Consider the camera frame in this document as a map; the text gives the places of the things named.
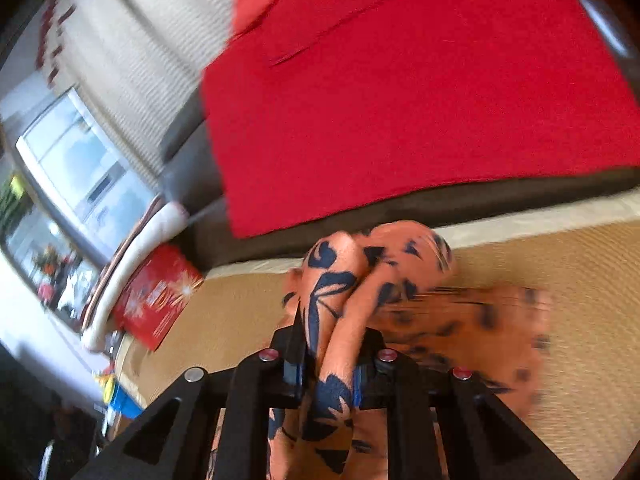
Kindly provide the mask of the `woven bamboo bed mat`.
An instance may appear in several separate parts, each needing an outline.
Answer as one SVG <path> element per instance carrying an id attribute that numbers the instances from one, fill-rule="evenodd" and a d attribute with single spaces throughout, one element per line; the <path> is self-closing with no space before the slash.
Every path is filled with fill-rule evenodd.
<path id="1" fill-rule="evenodd" d="M 639 195 L 444 226 L 458 286 L 513 284 L 552 297 L 550 346 L 530 426 L 582 479 L 611 479 L 639 439 Z M 264 346 L 294 258 L 208 272 L 160 348 L 126 337 L 116 373 L 148 404 L 186 368 L 223 370 Z"/>

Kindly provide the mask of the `white quilted pillow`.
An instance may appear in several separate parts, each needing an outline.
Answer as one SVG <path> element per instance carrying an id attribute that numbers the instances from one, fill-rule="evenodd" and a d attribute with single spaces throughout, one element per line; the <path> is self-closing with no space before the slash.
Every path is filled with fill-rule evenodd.
<path id="1" fill-rule="evenodd" d="M 130 278 L 154 249 L 180 234 L 188 221 L 189 213 L 179 202 L 166 202 L 160 195 L 152 199 L 89 294 L 81 320 L 81 344 L 86 350 L 103 351 L 111 313 Z"/>

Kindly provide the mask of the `red egg roll box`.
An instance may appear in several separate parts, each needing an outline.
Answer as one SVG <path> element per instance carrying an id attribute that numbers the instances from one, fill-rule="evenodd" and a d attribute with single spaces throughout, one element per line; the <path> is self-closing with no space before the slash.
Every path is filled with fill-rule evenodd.
<path id="1" fill-rule="evenodd" d="M 160 245 L 122 290 L 113 309 L 115 324 L 154 352 L 203 282 L 176 245 Z"/>

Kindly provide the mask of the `white dotted curtain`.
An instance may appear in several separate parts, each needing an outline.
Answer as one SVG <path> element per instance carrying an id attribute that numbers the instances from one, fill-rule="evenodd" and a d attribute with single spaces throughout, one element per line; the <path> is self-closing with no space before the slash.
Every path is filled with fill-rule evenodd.
<path id="1" fill-rule="evenodd" d="M 160 141 L 231 34 L 234 0 L 46 0 L 36 67 L 75 89 L 149 185 Z"/>

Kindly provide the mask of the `red towel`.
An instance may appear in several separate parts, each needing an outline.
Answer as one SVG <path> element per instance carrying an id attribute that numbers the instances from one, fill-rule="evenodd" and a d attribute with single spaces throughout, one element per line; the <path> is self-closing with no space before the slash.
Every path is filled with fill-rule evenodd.
<path id="1" fill-rule="evenodd" d="M 577 0 L 277 0 L 202 92 L 238 237 L 639 162 L 638 104 Z"/>

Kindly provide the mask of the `window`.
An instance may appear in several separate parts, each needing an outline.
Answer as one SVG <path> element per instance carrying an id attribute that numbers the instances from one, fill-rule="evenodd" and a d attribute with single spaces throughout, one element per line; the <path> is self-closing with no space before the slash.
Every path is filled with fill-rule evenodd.
<path id="1" fill-rule="evenodd" d="M 2 247 L 40 304 L 78 332 L 100 272 L 153 193 L 74 88 L 6 146 L 15 197 Z"/>

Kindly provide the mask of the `orange floral garment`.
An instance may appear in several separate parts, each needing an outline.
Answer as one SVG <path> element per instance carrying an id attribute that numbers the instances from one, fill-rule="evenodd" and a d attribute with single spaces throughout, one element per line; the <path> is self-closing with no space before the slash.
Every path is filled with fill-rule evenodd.
<path id="1" fill-rule="evenodd" d="M 232 370 L 212 479 L 567 479 L 530 430 L 549 347 L 549 297 L 524 287 L 450 287 L 446 240 L 413 221 L 318 240 L 293 271 L 305 393 L 277 408 L 279 352 Z M 367 328 L 378 330 L 381 395 L 352 405 Z"/>

